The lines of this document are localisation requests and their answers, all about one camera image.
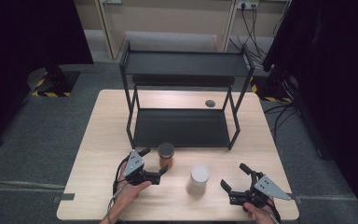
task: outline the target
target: wooden table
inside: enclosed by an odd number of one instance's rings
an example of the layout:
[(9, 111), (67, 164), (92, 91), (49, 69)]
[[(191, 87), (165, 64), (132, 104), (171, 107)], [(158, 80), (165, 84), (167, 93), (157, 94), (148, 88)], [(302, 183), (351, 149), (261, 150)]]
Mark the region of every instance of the wooden table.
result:
[[(220, 106), (226, 93), (139, 91), (139, 94), (143, 106), (207, 108), (207, 100), (214, 100), (216, 107)], [(234, 130), (229, 111), (227, 126)], [(131, 152), (126, 133), (128, 113), (123, 90), (100, 92), (64, 191), (64, 195), (72, 193), (75, 198), (61, 201), (57, 211), (59, 219), (97, 220), (106, 214), (117, 167)], [(248, 220), (240, 206), (229, 204), (227, 193), (220, 187), (220, 181), (224, 179), (233, 190), (249, 189), (251, 177), (239, 168), (241, 163), (267, 174), (285, 192), (292, 192), (254, 93), (245, 94), (238, 117), (241, 132), (231, 150), (220, 147), (176, 148), (173, 167), (161, 178), (160, 185), (141, 192), (121, 218), (128, 221)], [(144, 160), (146, 171), (159, 170), (156, 148), (151, 148)], [(190, 195), (186, 190), (191, 168), (196, 164), (206, 164), (211, 171), (202, 196)], [(298, 218), (294, 200), (276, 199), (275, 203), (282, 220)]]

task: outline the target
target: yellow and black tape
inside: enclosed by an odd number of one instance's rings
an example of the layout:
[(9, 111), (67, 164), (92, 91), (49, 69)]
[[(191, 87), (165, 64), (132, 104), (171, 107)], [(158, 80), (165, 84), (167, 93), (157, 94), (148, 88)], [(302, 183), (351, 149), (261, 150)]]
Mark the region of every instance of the yellow and black tape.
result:
[(45, 73), (39, 82), (36, 84), (34, 92), (32, 93), (33, 96), (46, 96), (46, 97), (68, 97), (71, 92), (69, 91), (59, 91), (54, 86), (50, 88), (42, 88), (44, 85), (48, 85), (48, 74)]
[(290, 99), (290, 97), (277, 97), (277, 96), (262, 95), (260, 92), (260, 89), (257, 87), (256, 81), (253, 77), (251, 78), (251, 87), (252, 87), (252, 92), (255, 93), (261, 101), (286, 102), (286, 103), (292, 102), (292, 99)]

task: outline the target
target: human hand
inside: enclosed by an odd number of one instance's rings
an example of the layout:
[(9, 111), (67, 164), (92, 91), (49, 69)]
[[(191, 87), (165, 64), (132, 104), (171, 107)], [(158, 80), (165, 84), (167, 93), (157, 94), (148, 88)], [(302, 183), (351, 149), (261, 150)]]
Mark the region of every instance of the human hand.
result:
[(244, 203), (243, 206), (248, 210), (248, 218), (252, 219), (255, 215), (256, 224), (276, 224), (270, 214), (273, 214), (272, 209), (269, 206), (263, 208), (257, 208), (251, 203)]
[(124, 170), (126, 168), (127, 162), (124, 162), (120, 167), (120, 176), (117, 181), (117, 192), (118, 195), (115, 198), (114, 204), (108, 214), (101, 220), (102, 223), (113, 224), (116, 223), (121, 214), (130, 206), (130, 204), (135, 200), (139, 193), (149, 187), (152, 182), (145, 181), (140, 185), (133, 186), (128, 183), (124, 178)]
[(146, 189), (152, 184), (150, 181), (145, 181), (137, 186), (128, 183), (124, 177), (126, 165), (127, 162), (124, 162), (120, 168), (120, 176), (117, 181), (117, 191), (120, 190), (120, 193), (115, 199), (115, 204), (124, 206), (124, 208), (127, 208), (143, 189)]

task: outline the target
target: power outlet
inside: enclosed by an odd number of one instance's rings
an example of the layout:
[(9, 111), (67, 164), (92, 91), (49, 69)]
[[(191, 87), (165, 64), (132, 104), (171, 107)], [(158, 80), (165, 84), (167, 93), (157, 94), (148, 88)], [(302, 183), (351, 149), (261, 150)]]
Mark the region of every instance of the power outlet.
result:
[(245, 4), (245, 10), (256, 10), (258, 7), (258, 0), (239, 0), (237, 9), (242, 9), (242, 4)]

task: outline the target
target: black stand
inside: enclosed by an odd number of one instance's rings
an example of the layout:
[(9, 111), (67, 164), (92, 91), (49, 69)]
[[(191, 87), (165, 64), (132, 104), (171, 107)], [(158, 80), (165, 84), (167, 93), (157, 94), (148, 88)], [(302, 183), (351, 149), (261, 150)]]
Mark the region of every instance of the black stand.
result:
[[(241, 53), (199, 53), (131, 50), (130, 42), (126, 42), (120, 72), (130, 110), (127, 134), (132, 148), (158, 147), (162, 142), (170, 142), (176, 147), (232, 149), (241, 131), (237, 112), (254, 70), (245, 45)], [(127, 76), (133, 84), (132, 97)], [(231, 93), (236, 77), (245, 80), (235, 103)], [(226, 89), (227, 94), (221, 108), (143, 108), (137, 90), (141, 86), (214, 87)], [(226, 108), (231, 110), (236, 128), (231, 138)], [(137, 110), (137, 120), (132, 137), (134, 110)]]

